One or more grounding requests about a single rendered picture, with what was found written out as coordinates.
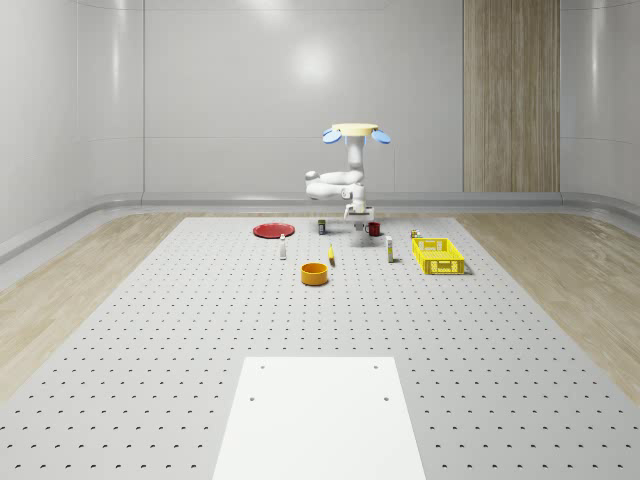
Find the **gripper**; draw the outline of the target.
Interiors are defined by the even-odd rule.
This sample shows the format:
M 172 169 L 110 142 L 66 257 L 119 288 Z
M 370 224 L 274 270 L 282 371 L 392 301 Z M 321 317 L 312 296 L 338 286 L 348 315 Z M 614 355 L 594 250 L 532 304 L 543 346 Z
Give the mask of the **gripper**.
M 374 208 L 366 207 L 362 212 L 357 212 L 352 204 L 345 207 L 344 220 L 352 223 L 357 231 L 363 231 L 365 227 L 374 221 Z

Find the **yellow bowl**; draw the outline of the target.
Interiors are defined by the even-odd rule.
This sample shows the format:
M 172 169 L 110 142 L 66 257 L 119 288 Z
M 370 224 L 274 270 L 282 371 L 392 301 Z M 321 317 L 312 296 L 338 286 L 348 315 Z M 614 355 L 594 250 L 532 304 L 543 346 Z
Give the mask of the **yellow bowl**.
M 309 286 L 324 285 L 328 281 L 328 267 L 322 263 L 306 263 L 301 266 L 301 282 Z

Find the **drone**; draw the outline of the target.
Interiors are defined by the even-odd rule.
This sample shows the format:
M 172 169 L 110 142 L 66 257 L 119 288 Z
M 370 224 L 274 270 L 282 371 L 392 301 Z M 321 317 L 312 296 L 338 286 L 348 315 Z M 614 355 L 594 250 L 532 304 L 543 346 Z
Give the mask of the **drone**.
M 371 136 L 379 143 L 389 144 L 391 138 L 376 124 L 370 123 L 339 123 L 333 124 L 331 128 L 322 134 L 323 142 L 326 144 L 335 143 L 342 137 L 367 137 Z

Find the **red plate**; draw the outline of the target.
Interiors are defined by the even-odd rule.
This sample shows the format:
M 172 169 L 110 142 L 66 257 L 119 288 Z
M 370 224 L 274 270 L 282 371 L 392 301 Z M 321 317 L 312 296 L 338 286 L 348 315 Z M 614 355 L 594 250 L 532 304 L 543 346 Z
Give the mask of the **red plate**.
M 265 239 L 279 239 L 281 236 L 288 237 L 295 233 L 295 227 L 286 223 L 264 223 L 253 228 L 255 236 Z

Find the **yellow basket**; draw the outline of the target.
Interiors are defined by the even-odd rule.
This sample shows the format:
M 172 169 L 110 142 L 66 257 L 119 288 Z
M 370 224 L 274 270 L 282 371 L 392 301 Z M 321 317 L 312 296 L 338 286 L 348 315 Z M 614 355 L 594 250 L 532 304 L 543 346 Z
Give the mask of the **yellow basket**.
M 463 274 L 464 257 L 447 238 L 413 238 L 412 253 L 425 274 Z

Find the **white board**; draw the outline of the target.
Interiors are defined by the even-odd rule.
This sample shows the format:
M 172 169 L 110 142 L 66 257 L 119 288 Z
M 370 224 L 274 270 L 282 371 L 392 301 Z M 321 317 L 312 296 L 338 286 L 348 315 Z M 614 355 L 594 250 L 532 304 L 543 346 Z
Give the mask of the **white board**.
M 248 357 L 213 480 L 425 480 L 391 357 Z

